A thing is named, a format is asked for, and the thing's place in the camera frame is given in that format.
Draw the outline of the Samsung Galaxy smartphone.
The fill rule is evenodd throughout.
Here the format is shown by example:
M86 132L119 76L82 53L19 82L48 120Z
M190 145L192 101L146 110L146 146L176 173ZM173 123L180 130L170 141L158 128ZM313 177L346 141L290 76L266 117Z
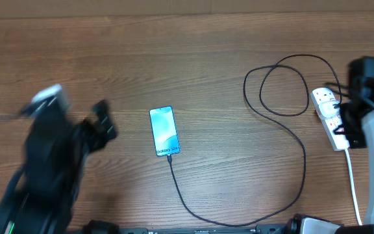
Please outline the Samsung Galaxy smartphone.
M165 157L181 151L177 127L171 106L149 111L156 155Z

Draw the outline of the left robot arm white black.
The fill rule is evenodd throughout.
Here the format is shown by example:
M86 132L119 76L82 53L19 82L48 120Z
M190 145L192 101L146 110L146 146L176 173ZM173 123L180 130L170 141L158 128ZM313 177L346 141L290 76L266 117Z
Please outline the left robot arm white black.
M65 233L89 154L117 137L106 100L93 106L95 122L73 123L56 97L26 105L34 121L25 161L0 201L0 233Z

